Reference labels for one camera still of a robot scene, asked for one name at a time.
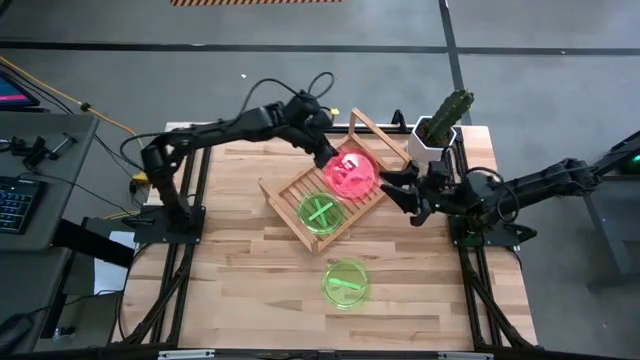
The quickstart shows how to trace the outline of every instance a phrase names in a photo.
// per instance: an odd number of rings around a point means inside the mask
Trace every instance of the hexagonal pot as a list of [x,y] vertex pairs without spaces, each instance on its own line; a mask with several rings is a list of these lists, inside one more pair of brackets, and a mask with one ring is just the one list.
[[425,166],[429,164],[429,161],[440,160],[442,152],[449,146],[453,145],[453,141],[457,136],[455,129],[451,128],[451,139],[449,140],[447,146],[426,146],[422,143],[422,140],[420,140],[420,138],[416,134],[416,130],[418,129],[418,125],[420,125],[420,123],[430,118],[431,116],[421,116],[420,119],[418,119],[416,126],[413,128],[413,131],[411,131],[411,135],[409,136],[409,142],[407,143],[407,152],[411,156],[411,159]]

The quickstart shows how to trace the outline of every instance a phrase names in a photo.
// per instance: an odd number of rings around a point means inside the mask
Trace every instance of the wooden table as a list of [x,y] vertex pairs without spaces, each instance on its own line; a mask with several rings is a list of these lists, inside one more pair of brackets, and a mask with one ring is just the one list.
[[[167,128],[185,125],[170,123]],[[489,129],[468,126],[463,134],[469,167],[495,168]],[[393,156],[380,140],[363,137],[381,156]],[[394,139],[403,143],[407,137]],[[283,184],[311,161],[280,140],[214,148],[204,200],[207,222],[196,248],[180,346],[471,350],[460,261],[445,216],[432,215],[415,228],[408,214],[387,198],[313,255],[265,202],[257,183],[264,177]],[[158,202],[157,194],[150,202]],[[158,295],[166,250],[151,246],[131,271],[123,307],[128,331]],[[518,262],[504,249],[486,252],[497,303],[522,335],[536,343]],[[370,280],[368,301],[349,311],[329,304],[320,286],[327,265],[343,257],[363,262]],[[481,305],[479,313],[490,341]],[[171,305],[167,314],[173,315]]]

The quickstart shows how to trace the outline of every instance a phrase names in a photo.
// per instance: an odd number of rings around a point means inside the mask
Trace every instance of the keyboard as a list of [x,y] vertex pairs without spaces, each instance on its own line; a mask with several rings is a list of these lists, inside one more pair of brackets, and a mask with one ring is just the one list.
[[40,181],[0,176],[0,233],[24,234],[43,188]]

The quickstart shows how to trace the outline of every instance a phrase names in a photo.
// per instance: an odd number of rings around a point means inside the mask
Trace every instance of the wooden crate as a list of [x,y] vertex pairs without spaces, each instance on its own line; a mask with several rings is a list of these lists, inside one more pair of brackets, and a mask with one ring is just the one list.
[[[387,162],[377,155],[366,142],[355,133],[356,120],[363,122],[375,135],[387,144],[402,159],[403,166],[411,161],[409,154],[358,109],[351,111],[349,131],[347,136],[340,140],[336,146],[338,151],[344,149],[362,151],[377,163],[378,169],[391,170]],[[296,209],[306,195],[318,192],[331,194],[331,191],[329,191],[324,182],[324,174],[321,169],[311,166],[298,173],[291,181],[277,190],[269,186],[263,178],[260,178],[258,183],[271,207],[273,207],[284,220],[287,226],[293,230],[300,241],[313,253],[319,253],[324,250],[333,240],[338,238],[345,230],[358,221],[358,219],[371,211],[371,209],[386,196],[386,194],[376,186],[372,192],[362,199],[341,201],[344,210],[344,222],[342,225],[331,234],[313,234],[298,218]]]

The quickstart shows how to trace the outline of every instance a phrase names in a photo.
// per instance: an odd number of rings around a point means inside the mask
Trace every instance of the concrete floor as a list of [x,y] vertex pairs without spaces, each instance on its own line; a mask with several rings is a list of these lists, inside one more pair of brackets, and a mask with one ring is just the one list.
[[[634,48],[640,3],[633,0],[450,0],[458,46]],[[345,0],[329,5],[171,8],[158,0],[15,1],[0,19],[0,39],[242,45],[446,44],[437,0]],[[431,114],[453,89],[446,54],[279,52],[97,52],[1,50],[41,79],[135,131],[168,121],[235,114],[263,77],[306,87],[321,71],[337,82],[323,103],[344,122],[357,106],[387,123],[396,108],[409,120]],[[638,57],[461,56],[465,87],[476,94],[471,119],[488,125],[506,178],[567,156],[593,160],[638,130]],[[286,99],[265,86],[252,104]],[[117,148],[127,136],[102,124]],[[79,182],[133,208],[127,175],[93,146]],[[67,217],[117,209],[81,190]],[[609,268],[605,245],[579,199],[522,211],[539,231],[523,246],[524,278],[540,345],[561,351],[638,357],[640,286],[590,293]]]

